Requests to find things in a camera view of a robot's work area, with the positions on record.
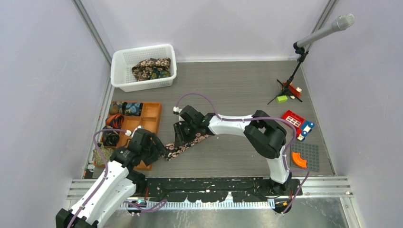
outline green block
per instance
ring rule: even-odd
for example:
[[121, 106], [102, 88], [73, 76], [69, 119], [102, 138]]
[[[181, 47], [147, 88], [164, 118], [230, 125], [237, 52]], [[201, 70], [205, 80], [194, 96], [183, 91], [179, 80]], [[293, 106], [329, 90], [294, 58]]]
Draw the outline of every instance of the green block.
[[277, 103], [284, 103], [288, 100], [287, 96], [278, 96], [276, 98]]

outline toy fire truck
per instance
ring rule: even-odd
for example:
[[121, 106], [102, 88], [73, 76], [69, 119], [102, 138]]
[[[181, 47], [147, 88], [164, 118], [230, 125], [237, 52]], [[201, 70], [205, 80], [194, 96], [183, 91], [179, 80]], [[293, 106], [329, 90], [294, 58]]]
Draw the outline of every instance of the toy fire truck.
[[305, 120], [291, 110], [286, 111], [281, 118], [295, 126], [297, 130], [297, 139], [300, 141], [304, 141], [305, 137], [312, 131], [312, 128], [315, 127], [315, 123]]

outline leopard print cloth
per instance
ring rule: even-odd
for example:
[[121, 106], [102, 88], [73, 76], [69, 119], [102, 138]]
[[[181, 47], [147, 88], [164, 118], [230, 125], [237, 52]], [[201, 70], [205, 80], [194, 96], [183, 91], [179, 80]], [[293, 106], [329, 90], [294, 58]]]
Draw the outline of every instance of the leopard print cloth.
[[139, 62], [136, 66], [132, 68], [132, 73], [138, 82], [150, 79], [170, 77], [170, 65], [170, 58], [151, 58]]
[[176, 158], [179, 154], [183, 153], [185, 150], [187, 150], [188, 148], [194, 146], [195, 144], [205, 140], [206, 138], [208, 138], [209, 135], [202, 135], [200, 133], [196, 134], [196, 138], [192, 141], [189, 142], [183, 146], [180, 147], [175, 147], [174, 143], [169, 143], [166, 144], [165, 147], [167, 149], [167, 153], [163, 155], [164, 158], [166, 158], [168, 161], [171, 160], [172, 158]]

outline microphone stand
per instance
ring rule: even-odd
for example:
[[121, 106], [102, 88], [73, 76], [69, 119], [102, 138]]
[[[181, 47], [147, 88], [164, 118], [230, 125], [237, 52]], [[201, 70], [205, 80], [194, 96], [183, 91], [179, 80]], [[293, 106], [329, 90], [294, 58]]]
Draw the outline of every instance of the microphone stand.
[[267, 104], [270, 104], [272, 101], [274, 101], [274, 99], [276, 99], [278, 96], [294, 96], [297, 100], [299, 100], [300, 102], [302, 102], [302, 100], [299, 98], [300, 93], [297, 94], [297, 91], [295, 90], [295, 88], [291, 85], [292, 80], [294, 80], [294, 76], [295, 73], [297, 72], [297, 70], [299, 69], [299, 66], [301, 65], [301, 63], [304, 62], [305, 58], [307, 57], [309, 51], [305, 52], [305, 49], [303, 47], [298, 47], [297, 43], [294, 43], [294, 49], [295, 49], [295, 53], [299, 54], [300, 57], [298, 58], [298, 65], [295, 68], [294, 72], [292, 73], [292, 75], [290, 76], [289, 79], [287, 79], [286, 82], [282, 83], [280, 80], [277, 79], [277, 82], [280, 83], [281, 85], [281, 91], [279, 94], [277, 94], [273, 99], [271, 99]]

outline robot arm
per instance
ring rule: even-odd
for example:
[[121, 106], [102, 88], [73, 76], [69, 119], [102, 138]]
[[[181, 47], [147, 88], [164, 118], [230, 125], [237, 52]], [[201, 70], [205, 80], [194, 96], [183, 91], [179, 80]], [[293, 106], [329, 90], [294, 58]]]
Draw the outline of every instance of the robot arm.
[[256, 111], [247, 116], [220, 116], [224, 119], [244, 121], [223, 121], [216, 114], [203, 115], [192, 106], [184, 107], [179, 114], [181, 121], [175, 123], [175, 147], [194, 139], [197, 133], [219, 135], [233, 134], [246, 137], [255, 150], [267, 159], [273, 189], [282, 194], [288, 187], [292, 174], [284, 165], [283, 153], [286, 143], [286, 130], [273, 120], [245, 121], [254, 117], [269, 117], [264, 111]]
[[[74, 221], [75, 228], [101, 228], [120, 204], [135, 193], [141, 193], [146, 187], [145, 176], [133, 170], [140, 161], [149, 165], [165, 152], [165, 147], [158, 137], [146, 130], [136, 129], [127, 148], [114, 150], [108, 162], [108, 174], [105, 170], [89, 191], [72, 208], [61, 209], [56, 215], [56, 227], [66, 228], [84, 201], [90, 200]], [[101, 187], [95, 192], [99, 183]]]

